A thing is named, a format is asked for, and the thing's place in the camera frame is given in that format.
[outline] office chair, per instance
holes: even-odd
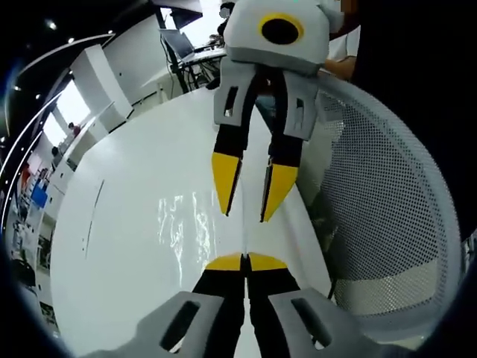
[[[318,127],[331,137],[331,159],[322,178],[310,178],[320,171],[306,166],[323,165],[311,143],[300,168],[309,177],[299,176],[298,186],[311,180],[331,208],[325,255],[336,304],[379,342],[427,336],[461,279],[458,222],[446,183],[428,151],[383,104],[331,75],[319,76],[319,83]]]

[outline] yellow ring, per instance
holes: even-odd
[[[263,16],[259,23],[259,34],[262,35],[262,27],[266,22],[270,20],[281,19],[290,22],[298,30],[298,38],[294,41],[298,41],[305,34],[305,29],[301,25],[301,22],[298,19],[295,19],[293,16],[288,15],[287,13],[268,13]]]

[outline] blue object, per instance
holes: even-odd
[[[48,196],[46,195],[46,191],[41,189],[37,183],[31,193],[31,200],[33,200],[33,202],[39,207],[45,207],[47,199]]]

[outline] ceiling light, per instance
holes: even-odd
[[[57,29],[57,24],[52,22],[51,20],[46,20],[46,25],[51,29],[51,30],[56,30]]]

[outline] white table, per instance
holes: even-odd
[[[203,88],[157,106],[80,162],[51,253],[54,311],[74,354],[123,345],[141,318],[192,290],[208,262],[233,252],[277,257],[300,286],[328,293],[323,255],[297,188],[268,223],[259,223],[270,134],[257,110],[232,211],[228,218],[219,213],[212,99]],[[246,315],[236,357],[258,356]]]

